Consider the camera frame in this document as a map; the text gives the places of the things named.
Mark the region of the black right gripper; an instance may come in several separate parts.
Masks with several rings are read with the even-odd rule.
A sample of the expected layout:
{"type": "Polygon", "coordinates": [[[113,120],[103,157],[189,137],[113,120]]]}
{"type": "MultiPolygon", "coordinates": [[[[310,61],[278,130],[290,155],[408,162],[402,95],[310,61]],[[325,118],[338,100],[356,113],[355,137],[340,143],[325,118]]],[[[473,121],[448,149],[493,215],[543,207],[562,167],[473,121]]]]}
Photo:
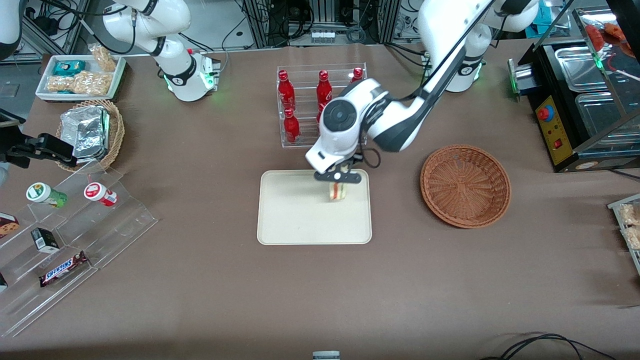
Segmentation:
{"type": "Polygon", "coordinates": [[[22,169],[29,168],[32,155],[46,155],[60,166],[75,168],[77,159],[73,157],[73,151],[71,144],[49,133],[32,137],[21,131],[0,132],[0,161],[22,169]]]}

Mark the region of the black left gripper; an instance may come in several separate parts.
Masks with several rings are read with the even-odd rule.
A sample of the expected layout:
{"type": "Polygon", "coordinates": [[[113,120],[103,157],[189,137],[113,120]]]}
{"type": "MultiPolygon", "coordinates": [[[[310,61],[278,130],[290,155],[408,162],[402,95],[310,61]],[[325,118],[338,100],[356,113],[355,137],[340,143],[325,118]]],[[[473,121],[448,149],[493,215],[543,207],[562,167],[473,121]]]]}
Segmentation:
{"type": "Polygon", "coordinates": [[[354,165],[363,163],[363,155],[353,155],[342,162],[337,162],[327,171],[320,173],[314,172],[314,179],[318,182],[329,182],[327,185],[327,194],[333,196],[333,183],[343,183],[343,196],[348,191],[346,183],[358,184],[362,181],[361,174],[354,171],[354,165]]]}

